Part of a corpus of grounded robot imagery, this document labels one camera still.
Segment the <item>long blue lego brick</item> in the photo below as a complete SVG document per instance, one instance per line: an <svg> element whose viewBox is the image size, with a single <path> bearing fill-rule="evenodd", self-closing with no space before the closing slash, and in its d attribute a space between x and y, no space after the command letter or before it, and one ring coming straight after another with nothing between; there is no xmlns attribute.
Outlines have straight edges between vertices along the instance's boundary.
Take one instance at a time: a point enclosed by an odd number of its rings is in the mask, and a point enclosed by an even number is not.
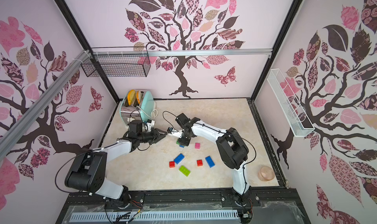
<svg viewBox="0 0 377 224"><path fill-rule="evenodd" d="M175 164L179 164L180 162L182 162L184 160L185 156L180 153L173 161Z"/></svg>

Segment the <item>lime green lego brick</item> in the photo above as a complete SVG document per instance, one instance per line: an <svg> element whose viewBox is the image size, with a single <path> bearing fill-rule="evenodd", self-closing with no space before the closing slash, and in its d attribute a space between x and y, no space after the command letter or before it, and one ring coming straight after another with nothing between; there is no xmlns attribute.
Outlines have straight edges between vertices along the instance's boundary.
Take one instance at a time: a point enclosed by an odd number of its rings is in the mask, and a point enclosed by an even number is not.
<svg viewBox="0 0 377 224"><path fill-rule="evenodd" d="M189 175L190 175L190 173L191 173L191 171L188 169L188 168L186 168L185 166L180 166L180 168L179 168L179 171L184 175L184 176L186 176L186 177L188 177Z"/></svg>

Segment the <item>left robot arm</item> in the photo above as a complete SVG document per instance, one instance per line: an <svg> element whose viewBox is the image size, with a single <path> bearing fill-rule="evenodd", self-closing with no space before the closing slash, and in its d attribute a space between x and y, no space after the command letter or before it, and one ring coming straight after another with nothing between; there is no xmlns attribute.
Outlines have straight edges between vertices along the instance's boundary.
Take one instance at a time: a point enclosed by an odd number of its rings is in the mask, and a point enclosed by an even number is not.
<svg viewBox="0 0 377 224"><path fill-rule="evenodd" d="M65 178L65 186L128 204L131 200L128 187L106 178L107 163L135 151L143 143L152 145L164 139L167 132L154 128L153 123L134 120L116 143L75 157Z"/></svg>

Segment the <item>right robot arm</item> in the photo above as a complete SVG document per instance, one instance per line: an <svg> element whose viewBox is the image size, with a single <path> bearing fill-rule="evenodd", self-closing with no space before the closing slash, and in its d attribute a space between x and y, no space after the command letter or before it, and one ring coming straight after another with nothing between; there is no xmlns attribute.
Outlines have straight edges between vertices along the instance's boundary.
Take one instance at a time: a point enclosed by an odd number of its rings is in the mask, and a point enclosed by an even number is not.
<svg viewBox="0 0 377 224"><path fill-rule="evenodd" d="M203 137L216 144L223 163L232 170L234 200L239 205L245 205L251 194L246 172L249 153L247 140L234 128L216 128L199 118L190 119L184 113L178 115L175 121L182 129L171 129L169 134L177 137L181 145L188 146L194 137Z"/></svg>

